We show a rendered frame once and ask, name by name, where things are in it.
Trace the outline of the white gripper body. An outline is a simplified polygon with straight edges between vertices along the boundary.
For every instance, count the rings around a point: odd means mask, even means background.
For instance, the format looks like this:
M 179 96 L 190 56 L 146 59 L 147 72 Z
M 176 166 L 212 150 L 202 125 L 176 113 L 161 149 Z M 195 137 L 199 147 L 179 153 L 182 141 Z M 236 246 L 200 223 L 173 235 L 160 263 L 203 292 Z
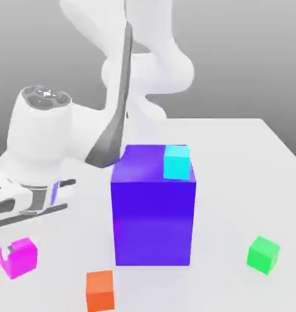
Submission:
M 55 205 L 42 213 L 19 214 L 0 220 L 0 245 L 22 238 L 39 239 L 62 227 L 68 204 Z

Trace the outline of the small magenta cube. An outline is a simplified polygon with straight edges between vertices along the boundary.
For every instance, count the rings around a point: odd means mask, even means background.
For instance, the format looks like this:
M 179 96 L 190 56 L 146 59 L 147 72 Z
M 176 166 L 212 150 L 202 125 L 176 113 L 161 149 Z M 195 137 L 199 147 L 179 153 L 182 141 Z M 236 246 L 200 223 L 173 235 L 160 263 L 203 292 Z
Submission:
M 14 251 L 7 261 L 2 261 L 0 265 L 13 280 L 37 267 L 38 249 L 30 238 L 22 238 L 11 243 Z

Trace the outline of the small orange cube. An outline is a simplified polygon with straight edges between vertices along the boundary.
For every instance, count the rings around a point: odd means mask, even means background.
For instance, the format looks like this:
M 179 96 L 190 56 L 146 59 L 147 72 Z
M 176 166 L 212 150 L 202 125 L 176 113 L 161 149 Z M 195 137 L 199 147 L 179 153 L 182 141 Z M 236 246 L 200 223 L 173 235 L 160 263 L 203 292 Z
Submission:
M 88 312 L 114 310 L 113 271 L 86 274 L 86 305 Z

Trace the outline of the small cyan cube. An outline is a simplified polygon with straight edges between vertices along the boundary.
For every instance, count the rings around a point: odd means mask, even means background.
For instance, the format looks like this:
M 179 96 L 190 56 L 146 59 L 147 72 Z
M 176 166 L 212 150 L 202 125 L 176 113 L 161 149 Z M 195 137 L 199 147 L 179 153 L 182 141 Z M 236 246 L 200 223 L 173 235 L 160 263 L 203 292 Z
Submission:
M 163 177 L 165 179 L 189 180 L 190 148 L 186 145 L 166 145 L 164 150 Z

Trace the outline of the small green cube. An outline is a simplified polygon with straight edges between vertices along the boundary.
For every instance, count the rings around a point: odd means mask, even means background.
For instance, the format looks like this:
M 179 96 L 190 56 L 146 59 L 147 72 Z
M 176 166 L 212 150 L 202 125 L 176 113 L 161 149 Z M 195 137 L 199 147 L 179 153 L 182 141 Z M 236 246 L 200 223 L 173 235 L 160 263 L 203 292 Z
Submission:
M 247 265 L 269 275 L 278 260 L 279 252 L 279 244 L 258 236 L 249 247 Z

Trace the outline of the large blue box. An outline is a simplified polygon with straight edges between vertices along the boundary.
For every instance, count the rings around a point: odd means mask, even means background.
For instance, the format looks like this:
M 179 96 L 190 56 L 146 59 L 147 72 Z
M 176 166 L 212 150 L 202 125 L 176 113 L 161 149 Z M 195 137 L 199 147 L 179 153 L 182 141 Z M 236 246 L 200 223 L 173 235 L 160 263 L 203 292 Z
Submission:
M 118 266 L 187 266 L 197 181 L 163 177 L 166 145 L 128 145 L 114 165 L 111 206 Z

